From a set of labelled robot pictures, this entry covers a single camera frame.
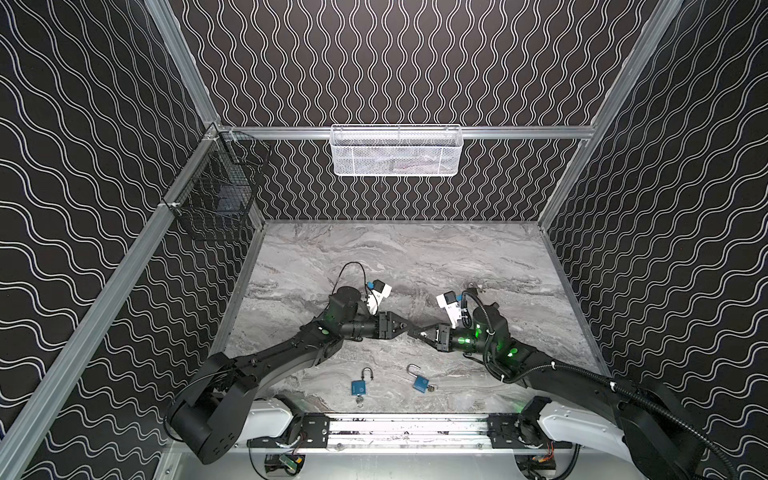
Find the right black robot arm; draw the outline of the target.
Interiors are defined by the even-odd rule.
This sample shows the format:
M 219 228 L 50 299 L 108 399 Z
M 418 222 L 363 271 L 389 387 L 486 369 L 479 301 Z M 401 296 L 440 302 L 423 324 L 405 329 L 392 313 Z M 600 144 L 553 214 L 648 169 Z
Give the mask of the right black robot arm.
M 600 450 L 631 462 L 647 479 L 701 479 L 702 457 L 710 452 L 726 477 L 736 478 L 731 457 L 663 384 L 608 377 L 552 357 L 513 337 L 498 305 L 484 303 L 474 289 L 447 292 L 438 304 L 449 323 L 414 327 L 411 337 L 459 352 L 500 383 L 536 393 L 510 425 L 493 417 L 492 440 Z

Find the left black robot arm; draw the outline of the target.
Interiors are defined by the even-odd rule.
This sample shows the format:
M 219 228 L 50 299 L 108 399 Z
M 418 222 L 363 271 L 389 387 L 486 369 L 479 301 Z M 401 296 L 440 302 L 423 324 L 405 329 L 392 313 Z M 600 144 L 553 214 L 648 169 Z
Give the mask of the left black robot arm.
M 269 387 L 323 363 L 345 341 L 391 340 L 411 327 L 396 313 L 370 312 L 359 290 L 343 286 L 288 340 L 235 358 L 221 352 L 209 356 L 171 401 L 163 423 L 202 463 L 210 464 L 242 440 L 252 404 Z

